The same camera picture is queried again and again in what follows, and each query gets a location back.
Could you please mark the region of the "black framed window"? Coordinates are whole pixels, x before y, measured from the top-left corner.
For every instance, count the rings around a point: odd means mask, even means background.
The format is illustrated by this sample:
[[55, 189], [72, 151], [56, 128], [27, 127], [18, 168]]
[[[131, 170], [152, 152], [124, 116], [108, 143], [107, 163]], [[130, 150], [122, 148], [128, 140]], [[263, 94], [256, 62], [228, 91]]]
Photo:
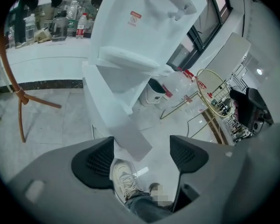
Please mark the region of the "black framed window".
[[174, 71], [190, 69], [194, 65], [233, 10], [230, 0], [206, 1], [206, 7], [167, 62]]

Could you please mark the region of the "clear tall container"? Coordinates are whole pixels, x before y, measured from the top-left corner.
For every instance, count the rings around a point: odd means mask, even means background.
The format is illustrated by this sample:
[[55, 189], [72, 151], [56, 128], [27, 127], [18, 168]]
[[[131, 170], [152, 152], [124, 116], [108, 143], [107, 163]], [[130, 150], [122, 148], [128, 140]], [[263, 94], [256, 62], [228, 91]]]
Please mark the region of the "clear tall container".
[[35, 36], [35, 15], [31, 14], [29, 17], [24, 18], [24, 21], [26, 43], [33, 44]]

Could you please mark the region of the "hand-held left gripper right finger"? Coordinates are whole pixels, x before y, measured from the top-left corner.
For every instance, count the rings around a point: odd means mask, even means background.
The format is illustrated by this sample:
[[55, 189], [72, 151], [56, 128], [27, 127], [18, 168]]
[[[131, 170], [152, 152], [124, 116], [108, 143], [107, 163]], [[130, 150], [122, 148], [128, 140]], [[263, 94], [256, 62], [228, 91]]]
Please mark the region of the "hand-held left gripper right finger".
[[237, 224], [271, 205], [280, 186], [280, 124], [236, 146], [170, 137], [178, 196], [190, 200], [171, 224]]

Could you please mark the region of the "white water dispenser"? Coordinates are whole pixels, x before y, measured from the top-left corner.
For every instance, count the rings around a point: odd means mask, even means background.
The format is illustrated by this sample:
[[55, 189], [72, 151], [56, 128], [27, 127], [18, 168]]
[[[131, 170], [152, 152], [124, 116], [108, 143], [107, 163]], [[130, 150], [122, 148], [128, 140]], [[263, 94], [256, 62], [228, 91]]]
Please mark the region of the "white water dispenser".
[[111, 68], [103, 78], [127, 113], [206, 5], [206, 0], [102, 1], [91, 34], [89, 63]]

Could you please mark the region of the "person's left white shoe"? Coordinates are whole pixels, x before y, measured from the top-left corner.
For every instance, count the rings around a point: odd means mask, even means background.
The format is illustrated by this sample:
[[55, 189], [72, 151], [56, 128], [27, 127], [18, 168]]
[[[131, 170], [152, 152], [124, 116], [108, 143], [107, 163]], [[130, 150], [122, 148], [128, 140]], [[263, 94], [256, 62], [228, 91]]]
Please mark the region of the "person's left white shoe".
[[138, 187], [128, 162], [117, 160], [112, 168], [112, 181], [119, 199], [126, 203], [134, 194], [143, 193]]

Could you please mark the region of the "white trash bin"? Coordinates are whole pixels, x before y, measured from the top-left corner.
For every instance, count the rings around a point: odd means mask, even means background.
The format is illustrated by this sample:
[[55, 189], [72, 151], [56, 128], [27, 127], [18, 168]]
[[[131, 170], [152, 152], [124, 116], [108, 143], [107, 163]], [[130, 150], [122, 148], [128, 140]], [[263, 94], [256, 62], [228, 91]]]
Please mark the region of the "white trash bin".
[[152, 106], [158, 104], [165, 93], [162, 85], [156, 79], [150, 78], [139, 100], [143, 106]]

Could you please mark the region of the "person's left leg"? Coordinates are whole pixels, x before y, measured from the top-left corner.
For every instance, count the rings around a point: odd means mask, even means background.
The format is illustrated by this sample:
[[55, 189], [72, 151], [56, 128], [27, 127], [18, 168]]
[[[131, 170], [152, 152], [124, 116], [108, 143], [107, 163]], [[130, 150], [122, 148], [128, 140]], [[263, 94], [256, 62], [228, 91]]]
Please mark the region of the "person's left leg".
[[165, 207], [158, 206], [149, 193], [142, 191], [132, 194], [125, 202], [125, 206], [146, 223], [153, 223], [173, 214]]

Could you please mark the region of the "wooden coat rack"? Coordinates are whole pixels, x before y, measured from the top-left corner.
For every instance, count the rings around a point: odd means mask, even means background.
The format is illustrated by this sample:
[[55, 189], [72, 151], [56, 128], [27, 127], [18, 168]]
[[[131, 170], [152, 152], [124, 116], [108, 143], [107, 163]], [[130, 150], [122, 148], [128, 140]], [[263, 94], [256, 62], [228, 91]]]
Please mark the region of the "wooden coat rack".
[[6, 53], [6, 48], [5, 48], [5, 39], [4, 39], [4, 25], [1, 25], [0, 27], [0, 55], [2, 59], [2, 63], [4, 66], [4, 69], [6, 71], [6, 74], [12, 84], [12, 87], [15, 90], [15, 93], [18, 97], [18, 122], [19, 122], [19, 130], [20, 130], [20, 135], [21, 135], [21, 140], [23, 143], [26, 142], [25, 135], [24, 135], [24, 130], [23, 130], [23, 124], [22, 124], [22, 105], [26, 105], [30, 100], [35, 101], [37, 103], [51, 106], [54, 108], [62, 108], [61, 105], [51, 103], [49, 101], [37, 98], [35, 96], [28, 95], [17, 83], [14, 74], [11, 70], [8, 58], [7, 58], [7, 53]]

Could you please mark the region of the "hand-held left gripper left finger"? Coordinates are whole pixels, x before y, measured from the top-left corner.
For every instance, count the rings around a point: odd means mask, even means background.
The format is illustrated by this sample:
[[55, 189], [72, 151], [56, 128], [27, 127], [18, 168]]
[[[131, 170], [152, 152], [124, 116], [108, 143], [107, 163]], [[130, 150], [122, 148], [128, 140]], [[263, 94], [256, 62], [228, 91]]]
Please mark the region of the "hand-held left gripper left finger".
[[114, 193], [110, 168], [114, 138], [46, 152], [7, 186], [41, 224], [140, 224]]

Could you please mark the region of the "empty jug red cap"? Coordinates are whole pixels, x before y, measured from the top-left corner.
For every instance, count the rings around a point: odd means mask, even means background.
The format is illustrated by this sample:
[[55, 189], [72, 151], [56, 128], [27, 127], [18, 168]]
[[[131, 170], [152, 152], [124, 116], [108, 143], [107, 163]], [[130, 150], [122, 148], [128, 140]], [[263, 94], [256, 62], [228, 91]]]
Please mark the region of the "empty jug red cap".
[[196, 76], [189, 70], [171, 73], [162, 84], [165, 95], [156, 107], [160, 110], [175, 107], [182, 102], [186, 96], [191, 96], [198, 90]]

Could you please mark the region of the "clear plastic jug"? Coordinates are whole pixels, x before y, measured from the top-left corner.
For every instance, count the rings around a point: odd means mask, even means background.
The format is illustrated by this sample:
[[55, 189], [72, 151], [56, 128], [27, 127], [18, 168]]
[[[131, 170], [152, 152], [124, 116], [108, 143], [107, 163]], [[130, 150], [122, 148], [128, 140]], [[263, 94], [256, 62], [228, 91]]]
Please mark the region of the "clear plastic jug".
[[51, 40], [53, 42], [65, 41], [67, 37], [68, 18], [66, 10], [58, 13], [52, 21]]

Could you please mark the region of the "clear bottle green label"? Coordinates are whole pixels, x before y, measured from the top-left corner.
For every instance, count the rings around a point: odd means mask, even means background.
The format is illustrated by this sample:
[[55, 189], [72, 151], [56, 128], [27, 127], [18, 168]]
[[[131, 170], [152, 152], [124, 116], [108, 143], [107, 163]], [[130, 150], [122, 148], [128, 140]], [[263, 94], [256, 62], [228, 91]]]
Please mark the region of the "clear bottle green label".
[[68, 18], [68, 28], [67, 28], [67, 36], [72, 37], [74, 32], [76, 31], [76, 17], [78, 10], [78, 1], [73, 0], [71, 5], [67, 9], [67, 18]]

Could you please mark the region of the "clear bottle red label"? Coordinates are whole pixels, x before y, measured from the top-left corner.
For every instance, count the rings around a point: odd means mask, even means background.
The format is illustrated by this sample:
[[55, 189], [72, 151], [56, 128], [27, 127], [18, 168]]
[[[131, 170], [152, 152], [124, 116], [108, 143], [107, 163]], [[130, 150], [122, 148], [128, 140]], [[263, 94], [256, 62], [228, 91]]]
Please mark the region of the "clear bottle red label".
[[85, 31], [86, 24], [87, 24], [87, 13], [83, 13], [77, 24], [76, 38], [84, 37], [84, 31]]

